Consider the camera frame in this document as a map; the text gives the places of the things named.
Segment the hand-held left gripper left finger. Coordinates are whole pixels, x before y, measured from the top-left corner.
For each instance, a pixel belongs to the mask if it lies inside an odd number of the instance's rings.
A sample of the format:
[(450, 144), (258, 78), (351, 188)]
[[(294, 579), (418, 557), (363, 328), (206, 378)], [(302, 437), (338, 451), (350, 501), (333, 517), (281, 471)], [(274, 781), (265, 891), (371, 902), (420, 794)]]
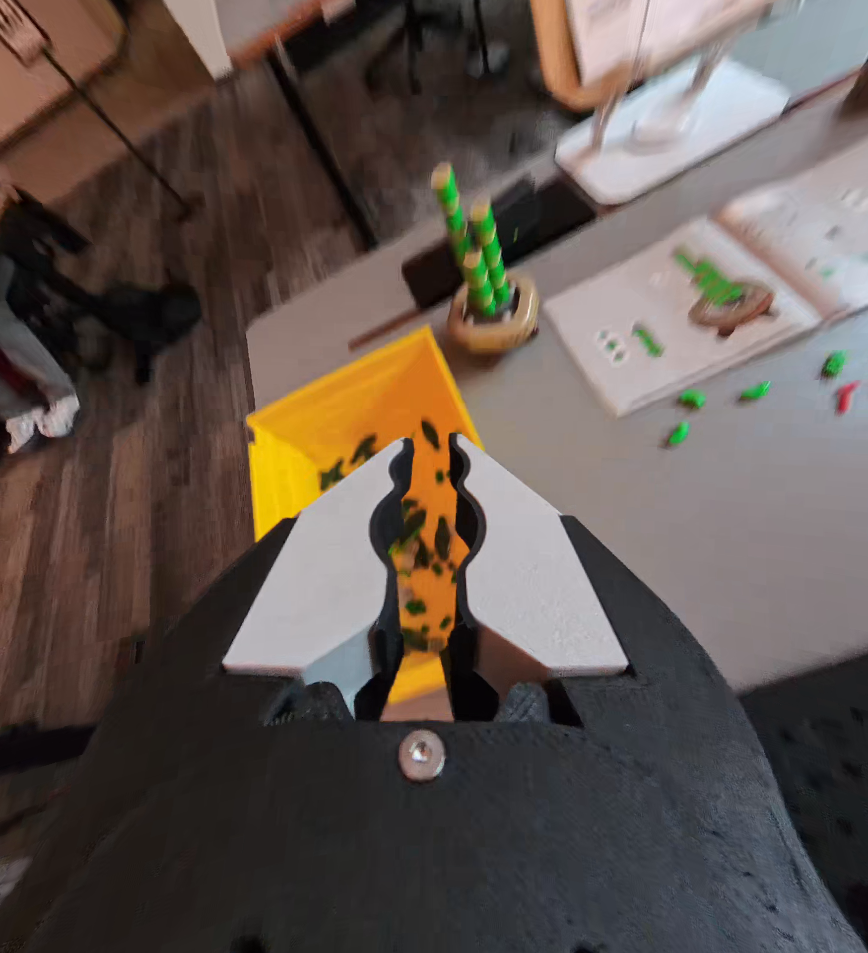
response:
[(237, 631), (227, 674), (337, 688), (378, 721), (403, 658), (391, 546), (404, 531), (414, 442), (399, 438), (304, 508)]

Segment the black metal table leg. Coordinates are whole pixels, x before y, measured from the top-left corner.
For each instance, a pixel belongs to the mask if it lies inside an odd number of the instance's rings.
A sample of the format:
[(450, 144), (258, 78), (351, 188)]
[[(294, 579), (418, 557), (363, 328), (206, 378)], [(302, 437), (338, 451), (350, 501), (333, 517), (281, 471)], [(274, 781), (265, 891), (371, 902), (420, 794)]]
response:
[(345, 212), (354, 232), (356, 232), (360, 244), (368, 252), (374, 250), (379, 244), (375, 227), (369, 218), (361, 197), (352, 188), (344, 169), (337, 160), (331, 144), (317, 121), (317, 117), (311, 111), (300, 87), (295, 66), (281, 39), (276, 38), (272, 42), (270, 48), (264, 54), (264, 59), (309, 150), (318, 162), (322, 173), (334, 192), (334, 196)]

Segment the printed instruction sheet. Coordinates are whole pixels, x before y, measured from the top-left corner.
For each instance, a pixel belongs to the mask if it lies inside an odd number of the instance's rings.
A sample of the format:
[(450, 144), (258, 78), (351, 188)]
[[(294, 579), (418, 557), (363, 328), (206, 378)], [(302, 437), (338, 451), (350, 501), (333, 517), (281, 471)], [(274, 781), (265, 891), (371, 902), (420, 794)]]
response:
[(622, 64), (652, 73), (759, 17), (765, 1), (567, 1), (584, 86)]

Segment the pile of dark green leaf pieces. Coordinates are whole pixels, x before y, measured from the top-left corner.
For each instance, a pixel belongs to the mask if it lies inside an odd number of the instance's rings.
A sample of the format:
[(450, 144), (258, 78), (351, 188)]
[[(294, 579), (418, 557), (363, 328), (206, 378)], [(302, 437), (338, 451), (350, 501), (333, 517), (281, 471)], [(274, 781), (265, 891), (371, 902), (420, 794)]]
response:
[(401, 630), (407, 654), (442, 651), (455, 622), (458, 565), (454, 504), (448, 496), (447, 449), (434, 423), (411, 433), (419, 466), (401, 501), (403, 530), (388, 549), (398, 577)]

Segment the white document stand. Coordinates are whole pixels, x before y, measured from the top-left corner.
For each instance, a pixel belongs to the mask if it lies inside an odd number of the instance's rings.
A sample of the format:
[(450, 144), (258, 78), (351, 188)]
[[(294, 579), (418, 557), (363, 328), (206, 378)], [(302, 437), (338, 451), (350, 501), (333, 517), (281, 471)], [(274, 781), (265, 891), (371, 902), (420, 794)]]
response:
[(593, 204), (621, 206), (770, 125), (789, 101), (785, 85), (713, 50), (631, 92), (605, 122), (572, 127), (555, 162)]

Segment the open instruction booklet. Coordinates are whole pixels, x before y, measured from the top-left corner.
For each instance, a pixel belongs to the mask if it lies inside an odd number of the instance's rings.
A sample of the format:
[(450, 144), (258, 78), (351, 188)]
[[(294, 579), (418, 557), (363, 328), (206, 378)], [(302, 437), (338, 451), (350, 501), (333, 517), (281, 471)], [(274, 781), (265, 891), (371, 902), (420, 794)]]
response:
[(868, 308), (868, 137), (550, 299), (616, 416)]

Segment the yellow plastic bin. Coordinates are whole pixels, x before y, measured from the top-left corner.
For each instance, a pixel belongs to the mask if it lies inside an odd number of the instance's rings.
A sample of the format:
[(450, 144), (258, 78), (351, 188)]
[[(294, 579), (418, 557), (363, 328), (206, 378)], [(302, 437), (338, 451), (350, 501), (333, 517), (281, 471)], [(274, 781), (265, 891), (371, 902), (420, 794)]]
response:
[[(477, 447), (482, 444), (429, 327), (250, 414), (246, 422), (252, 434), (248, 459), (255, 540), (283, 518), (297, 517), (396, 438), (411, 438), (422, 419), (434, 423), (445, 443), (448, 496), (456, 517), (449, 436), (462, 434)], [(442, 651), (405, 652), (390, 696), (392, 711), (407, 713), (429, 702), (435, 718), (450, 717)]]

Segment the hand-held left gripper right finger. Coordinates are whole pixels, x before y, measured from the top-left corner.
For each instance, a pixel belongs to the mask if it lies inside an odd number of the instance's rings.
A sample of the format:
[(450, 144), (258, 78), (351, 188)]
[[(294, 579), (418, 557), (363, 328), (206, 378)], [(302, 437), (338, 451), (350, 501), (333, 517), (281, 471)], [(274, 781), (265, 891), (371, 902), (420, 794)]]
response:
[(455, 623), (443, 653), (455, 721), (492, 721), (518, 685), (623, 677), (626, 651), (559, 510), (468, 437), (449, 439)]

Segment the green bamboo brick model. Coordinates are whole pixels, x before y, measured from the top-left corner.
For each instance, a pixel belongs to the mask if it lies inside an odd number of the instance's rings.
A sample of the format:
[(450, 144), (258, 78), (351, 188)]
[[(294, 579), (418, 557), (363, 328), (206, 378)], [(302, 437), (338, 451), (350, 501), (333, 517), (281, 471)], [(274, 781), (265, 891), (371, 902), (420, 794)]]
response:
[(464, 210), (452, 164), (436, 166), (430, 183), (462, 277), (448, 315), (449, 335), (474, 355), (519, 349), (538, 331), (539, 295), (534, 279), (522, 270), (507, 268), (490, 200), (480, 200), (470, 212)]

